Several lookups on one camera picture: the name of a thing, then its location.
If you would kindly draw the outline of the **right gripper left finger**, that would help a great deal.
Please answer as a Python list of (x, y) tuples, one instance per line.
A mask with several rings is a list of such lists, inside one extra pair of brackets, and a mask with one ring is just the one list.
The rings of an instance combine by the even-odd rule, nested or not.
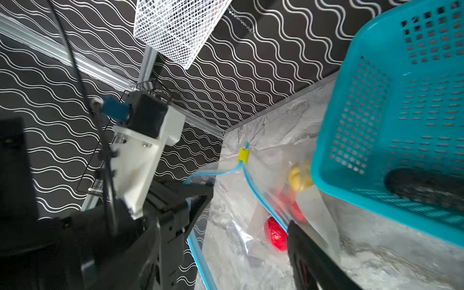
[(152, 218), (123, 217), (116, 234), (105, 217), (87, 219), (87, 289), (151, 290), (158, 286), (160, 239)]

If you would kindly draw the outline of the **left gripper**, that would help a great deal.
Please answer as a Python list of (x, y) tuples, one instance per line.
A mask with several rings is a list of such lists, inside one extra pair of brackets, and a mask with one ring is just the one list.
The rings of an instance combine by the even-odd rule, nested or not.
[(213, 198), (208, 184), (153, 181), (143, 217), (116, 203), (111, 233), (103, 206), (39, 219), (35, 195), (1, 195), (4, 290), (174, 290), (188, 235)]

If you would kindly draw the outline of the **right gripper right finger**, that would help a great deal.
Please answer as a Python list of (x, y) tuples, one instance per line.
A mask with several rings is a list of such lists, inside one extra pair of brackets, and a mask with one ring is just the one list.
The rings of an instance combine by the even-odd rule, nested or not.
[(360, 286), (293, 221), (288, 226), (287, 246), (298, 290), (360, 289)]

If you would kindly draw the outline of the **dark red apple toy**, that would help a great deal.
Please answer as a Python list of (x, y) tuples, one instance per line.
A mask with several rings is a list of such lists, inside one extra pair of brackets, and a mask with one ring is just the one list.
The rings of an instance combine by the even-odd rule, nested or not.
[(287, 233), (279, 223), (269, 216), (264, 224), (264, 232), (267, 241), (279, 251), (287, 251)]

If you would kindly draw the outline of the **clear zip top bag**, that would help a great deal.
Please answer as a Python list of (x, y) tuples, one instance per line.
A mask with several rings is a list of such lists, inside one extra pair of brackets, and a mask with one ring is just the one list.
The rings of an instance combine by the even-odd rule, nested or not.
[(286, 231), (291, 221), (334, 261), (340, 261), (340, 237), (323, 194), (314, 184), (297, 192), (296, 202), (308, 223), (296, 221), (278, 199), (291, 187), (295, 164), (311, 165), (315, 141), (256, 149), (242, 147), (235, 157), (206, 164), (186, 184), (208, 184), (213, 198), (187, 239), (198, 274), (197, 290), (292, 290), (288, 251), (266, 239), (272, 216)]

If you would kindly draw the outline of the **yellow potato toy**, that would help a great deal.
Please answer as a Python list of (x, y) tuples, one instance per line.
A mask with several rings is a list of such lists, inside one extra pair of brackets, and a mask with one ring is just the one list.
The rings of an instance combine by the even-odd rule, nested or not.
[(309, 163), (295, 164), (288, 174), (288, 182), (296, 192), (302, 192), (314, 185), (311, 176), (311, 165)]

